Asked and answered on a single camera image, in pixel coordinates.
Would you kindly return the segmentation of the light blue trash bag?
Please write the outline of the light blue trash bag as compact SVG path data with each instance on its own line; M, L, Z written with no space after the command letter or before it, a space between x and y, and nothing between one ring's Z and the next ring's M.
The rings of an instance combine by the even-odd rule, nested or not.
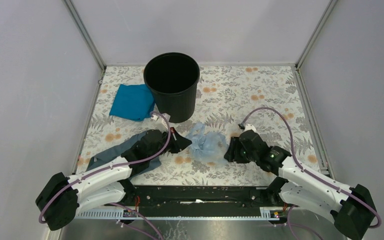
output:
M188 147L190 154L196 161L214 164L217 167L227 164L224 158L228 144L225 135L216 131L206 131L206 125L196 123L186 136L191 140Z

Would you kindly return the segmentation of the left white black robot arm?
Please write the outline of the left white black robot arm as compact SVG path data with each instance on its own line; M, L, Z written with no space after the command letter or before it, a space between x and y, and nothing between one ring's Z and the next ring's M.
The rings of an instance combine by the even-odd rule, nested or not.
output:
M132 204L135 188L130 178L159 167L161 155L178 154L191 144L173 127L168 132L146 130L93 156L83 173L54 174L35 200L39 222L56 231L101 205Z

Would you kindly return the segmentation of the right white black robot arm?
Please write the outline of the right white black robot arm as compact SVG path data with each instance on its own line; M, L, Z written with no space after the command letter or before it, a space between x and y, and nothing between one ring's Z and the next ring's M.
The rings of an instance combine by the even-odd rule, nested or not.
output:
M266 193L271 205L285 202L304 208L333 223L351 240L363 239L375 218L376 207L365 186L351 187L305 168L288 150L269 146L252 129L232 137L224 157L238 164L253 162L276 176Z

